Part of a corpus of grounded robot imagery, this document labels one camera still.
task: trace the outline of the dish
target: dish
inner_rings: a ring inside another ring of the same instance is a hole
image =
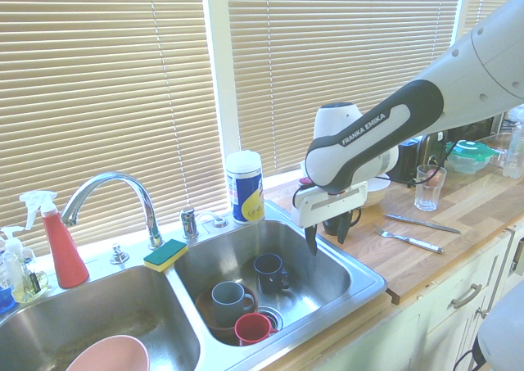
[[[484,169],[494,154],[484,143],[461,140],[449,154],[448,162],[457,172],[473,174]]]
[[[66,371],[149,371],[147,349],[135,337],[111,336],[95,342]]]
[[[253,312],[256,312],[258,301],[256,300],[255,293],[246,285],[242,286],[244,287],[244,291],[252,295],[255,299],[255,308]],[[196,308],[198,309],[198,312],[200,312],[201,317],[204,319],[207,328],[217,340],[229,345],[238,345],[238,339],[237,336],[235,336],[235,327],[232,326],[231,328],[223,328],[219,326],[218,322],[216,321],[215,308],[213,307],[213,298],[211,297],[211,291],[214,287],[215,285],[208,287],[205,291],[198,295],[195,300]]]
[[[387,174],[381,174],[379,177],[390,178]],[[391,184],[390,180],[369,179],[368,180],[368,198],[362,207],[370,207],[379,203],[387,192],[387,187]]]

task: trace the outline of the soap dispenser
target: soap dispenser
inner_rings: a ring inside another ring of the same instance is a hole
[[[69,230],[61,221],[60,213],[53,203],[55,197],[56,192],[31,191],[20,195],[20,200],[27,205],[26,229],[31,229],[36,218],[36,212],[40,210],[43,218],[43,227],[46,229],[52,258],[55,263],[58,285],[67,289],[76,287],[86,281],[89,277],[89,272],[84,261],[80,258]]]
[[[47,275],[34,271],[36,257],[33,250],[24,247],[14,232],[24,230],[21,226],[6,226],[0,229],[7,236],[6,251],[2,255],[3,264],[7,270],[11,294],[19,303],[29,303],[47,290]]]
[[[2,256],[4,252],[0,251],[0,314],[8,312],[16,304],[11,294],[11,284],[7,275],[7,269],[3,263]]]

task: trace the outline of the double sink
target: double sink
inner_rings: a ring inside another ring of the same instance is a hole
[[[201,225],[189,251],[164,274],[142,265],[148,249],[141,243],[119,268],[107,267],[109,256],[100,256],[90,264],[97,272],[90,269],[88,283],[3,316],[0,369],[65,371],[88,346],[115,334],[144,343],[151,371],[261,369],[386,290],[382,277],[320,236],[312,256],[303,230],[271,203],[257,224],[228,220],[225,228]],[[291,287],[278,294],[256,290],[253,261],[266,252],[280,255],[290,276]],[[195,300],[226,280],[255,292],[259,311],[278,333],[243,347],[215,339]]]

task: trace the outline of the sponge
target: sponge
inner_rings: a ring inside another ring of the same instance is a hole
[[[154,250],[144,258],[144,265],[161,273],[187,252],[187,245],[174,239]]]

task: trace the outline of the cabinet handle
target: cabinet handle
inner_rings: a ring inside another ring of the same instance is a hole
[[[458,310],[460,307],[465,306],[467,303],[469,303],[471,300],[477,297],[477,295],[481,292],[482,285],[480,284],[476,285],[475,283],[472,283],[470,289],[473,289],[473,293],[469,295],[468,297],[466,297],[464,300],[458,301],[457,299],[453,299],[451,301],[453,308]]]
[[[481,307],[478,307],[475,311],[475,314],[480,314],[481,318],[486,319],[486,316],[488,316],[490,312],[488,310],[482,310]]]

